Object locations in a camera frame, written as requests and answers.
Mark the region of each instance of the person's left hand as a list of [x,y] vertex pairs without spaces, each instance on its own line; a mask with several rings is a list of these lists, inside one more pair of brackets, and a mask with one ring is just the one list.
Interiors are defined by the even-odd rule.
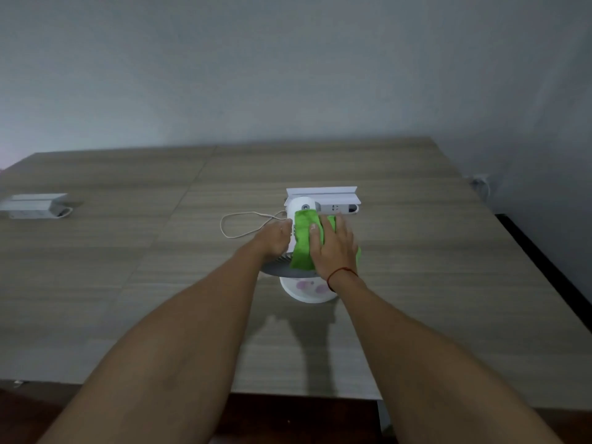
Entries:
[[264,261],[272,261],[288,250],[292,235],[292,220],[267,223],[249,242]]

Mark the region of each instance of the table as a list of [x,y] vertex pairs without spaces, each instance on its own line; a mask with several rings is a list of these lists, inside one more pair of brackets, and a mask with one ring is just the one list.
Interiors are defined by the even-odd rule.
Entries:
[[[535,407],[592,409],[592,335],[429,138],[68,151],[0,173],[67,192],[63,220],[0,218],[0,378],[81,383],[134,323],[248,238],[287,187],[357,185],[360,275]],[[227,233],[258,226],[228,220]],[[235,392],[380,398],[343,304],[261,274]]]

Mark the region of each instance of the person's right hand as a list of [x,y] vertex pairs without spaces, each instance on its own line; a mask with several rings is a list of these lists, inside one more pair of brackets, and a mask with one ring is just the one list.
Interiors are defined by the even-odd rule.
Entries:
[[324,245],[321,245],[320,231],[317,224],[310,225],[309,244],[310,256],[313,259],[317,274],[324,280],[337,269],[350,268],[358,273],[356,267],[356,253],[358,244],[353,238],[353,232],[345,224],[341,214],[335,219],[335,232],[327,216],[321,215],[324,232]]

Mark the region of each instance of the person's left arm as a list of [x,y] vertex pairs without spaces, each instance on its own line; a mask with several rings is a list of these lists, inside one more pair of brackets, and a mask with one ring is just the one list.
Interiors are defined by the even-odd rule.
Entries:
[[291,226],[268,224],[130,329],[39,442],[207,442],[230,392],[259,269],[288,248]]

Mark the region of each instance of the wall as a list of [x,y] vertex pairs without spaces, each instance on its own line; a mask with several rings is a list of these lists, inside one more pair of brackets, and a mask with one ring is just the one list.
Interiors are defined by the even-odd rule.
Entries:
[[[430,134],[462,172],[499,175],[492,206],[573,280],[589,257],[590,0],[1,6],[0,167],[61,149]],[[581,226],[566,232],[556,206]]]

